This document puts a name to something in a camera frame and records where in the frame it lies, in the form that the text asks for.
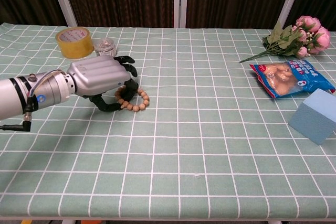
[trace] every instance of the blue packaging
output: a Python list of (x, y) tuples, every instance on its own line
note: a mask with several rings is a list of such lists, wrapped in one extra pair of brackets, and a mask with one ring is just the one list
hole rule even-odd
[(272, 98), (316, 89), (335, 92), (335, 87), (306, 60), (250, 65)]

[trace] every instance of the blue foam block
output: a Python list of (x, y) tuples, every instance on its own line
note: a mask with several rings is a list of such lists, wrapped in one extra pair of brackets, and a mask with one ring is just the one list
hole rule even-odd
[(300, 104), (288, 124), (321, 145), (336, 129), (336, 97), (316, 89)]

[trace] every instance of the tablecloth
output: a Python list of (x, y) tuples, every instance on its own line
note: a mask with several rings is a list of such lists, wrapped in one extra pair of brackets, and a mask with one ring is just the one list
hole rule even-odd
[[(2, 24), (0, 79), (66, 71), (64, 28)], [(336, 218), (335, 133), (319, 146), (291, 128), (309, 94), (272, 99), (249, 67), (291, 58), (238, 63), (269, 30), (88, 29), (135, 59), (150, 106), (107, 113), (73, 94), (34, 112), (31, 132), (0, 132), (0, 218)], [(308, 58), (332, 84), (335, 46), (331, 32)]]

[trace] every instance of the robotic hand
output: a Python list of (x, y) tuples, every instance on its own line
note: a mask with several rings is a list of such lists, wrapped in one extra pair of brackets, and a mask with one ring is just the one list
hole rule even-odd
[(0, 130), (30, 131), (31, 114), (69, 100), (71, 94), (87, 98), (99, 110), (120, 110), (119, 103), (106, 104), (102, 94), (125, 85), (120, 94), (130, 101), (139, 85), (131, 75), (137, 70), (129, 56), (98, 56), (72, 62), (67, 72), (52, 70), (0, 81), (0, 120), (24, 114), (22, 125), (1, 125)]

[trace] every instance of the packing tape roll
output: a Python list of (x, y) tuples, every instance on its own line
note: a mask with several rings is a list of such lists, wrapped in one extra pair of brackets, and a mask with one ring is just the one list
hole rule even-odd
[(64, 57), (83, 58), (93, 52), (90, 31), (84, 27), (71, 27), (57, 33), (56, 41)]

